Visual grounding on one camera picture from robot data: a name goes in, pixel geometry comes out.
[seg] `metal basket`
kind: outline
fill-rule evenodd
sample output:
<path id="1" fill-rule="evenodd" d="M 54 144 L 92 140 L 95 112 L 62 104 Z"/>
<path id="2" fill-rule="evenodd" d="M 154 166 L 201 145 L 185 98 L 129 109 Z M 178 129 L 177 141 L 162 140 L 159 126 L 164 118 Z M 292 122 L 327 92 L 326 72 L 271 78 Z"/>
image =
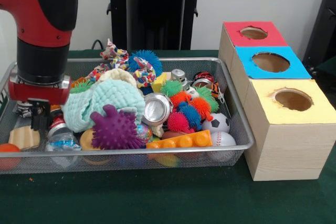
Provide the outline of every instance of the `metal basket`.
<path id="1" fill-rule="evenodd" d="M 243 151 L 253 145 L 254 137 L 226 66 L 217 58 L 163 58 L 161 61 L 164 71 L 182 69 L 189 80 L 200 71 L 209 71 L 215 77 L 226 100 L 220 105 L 220 112 L 229 118 L 230 134 L 236 140 L 236 146 L 46 152 L 46 134 L 40 132 L 39 148 L 20 153 L 0 153 L 0 174 L 233 166 Z M 76 80 L 102 62 L 100 59 L 69 59 L 66 74 Z M 0 144 L 8 142 L 12 129 L 30 124 L 30 119 L 22 119 L 13 112 L 16 102 L 8 96 L 7 79 L 14 66 L 9 67 L 0 83 Z"/>

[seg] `orange spiky ball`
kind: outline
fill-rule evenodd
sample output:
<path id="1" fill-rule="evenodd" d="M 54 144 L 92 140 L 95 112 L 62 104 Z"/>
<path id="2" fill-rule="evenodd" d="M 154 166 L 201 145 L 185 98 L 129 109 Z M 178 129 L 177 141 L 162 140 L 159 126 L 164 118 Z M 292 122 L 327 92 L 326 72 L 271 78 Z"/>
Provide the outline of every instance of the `orange spiky ball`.
<path id="1" fill-rule="evenodd" d="M 189 95 L 185 91 L 182 91 L 170 97 L 170 100 L 172 101 L 174 108 L 177 108 L 181 102 L 188 102 L 190 101 L 190 99 L 191 95 Z"/>
<path id="2" fill-rule="evenodd" d="M 194 98 L 189 104 L 198 111 L 202 120 L 207 119 L 208 121 L 212 121 L 211 106 L 204 98 Z"/>

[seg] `white wall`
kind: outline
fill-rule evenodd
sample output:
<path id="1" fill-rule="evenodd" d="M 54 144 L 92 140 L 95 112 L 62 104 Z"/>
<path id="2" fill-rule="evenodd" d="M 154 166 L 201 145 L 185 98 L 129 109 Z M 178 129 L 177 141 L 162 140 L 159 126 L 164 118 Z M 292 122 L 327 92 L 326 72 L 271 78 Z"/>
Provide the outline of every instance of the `white wall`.
<path id="1" fill-rule="evenodd" d="M 79 0 L 72 50 L 88 49 L 95 39 L 106 44 L 111 20 L 106 15 L 110 0 Z M 218 49 L 222 21 L 271 20 L 288 44 L 303 57 L 321 0 L 198 0 L 192 49 Z M 0 11 L 0 76 L 16 58 L 13 18 Z"/>

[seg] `shape sorter box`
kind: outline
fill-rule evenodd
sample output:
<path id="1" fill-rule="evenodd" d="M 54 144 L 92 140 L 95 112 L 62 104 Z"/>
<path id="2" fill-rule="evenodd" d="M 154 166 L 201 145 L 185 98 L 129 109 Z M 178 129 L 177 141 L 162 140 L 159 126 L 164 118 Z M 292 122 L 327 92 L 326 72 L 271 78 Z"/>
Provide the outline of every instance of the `shape sorter box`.
<path id="1" fill-rule="evenodd" d="M 286 47 L 281 33 L 272 22 L 224 22 L 218 58 L 231 71 L 235 47 Z"/>
<path id="2" fill-rule="evenodd" d="M 253 180 L 317 179 L 336 139 L 336 111 L 314 80 L 251 80 L 245 112 Z"/>
<path id="3" fill-rule="evenodd" d="M 231 77 L 241 103 L 250 79 L 311 79 L 290 47 L 236 47 Z"/>

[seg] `light blue cloth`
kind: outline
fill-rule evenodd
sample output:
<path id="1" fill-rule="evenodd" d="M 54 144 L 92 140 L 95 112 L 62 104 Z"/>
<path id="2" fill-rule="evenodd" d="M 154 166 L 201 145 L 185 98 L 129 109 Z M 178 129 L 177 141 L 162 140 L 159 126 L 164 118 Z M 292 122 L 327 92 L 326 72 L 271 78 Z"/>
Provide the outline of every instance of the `light blue cloth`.
<path id="1" fill-rule="evenodd" d="M 85 92 L 70 94 L 62 107 L 64 120 L 72 131 L 83 132 L 95 124 L 90 118 L 92 112 L 106 115 L 103 110 L 106 104 L 113 105 L 118 111 L 134 113 L 135 123 L 141 123 L 145 102 L 139 90 L 128 82 L 112 79 L 95 83 Z"/>

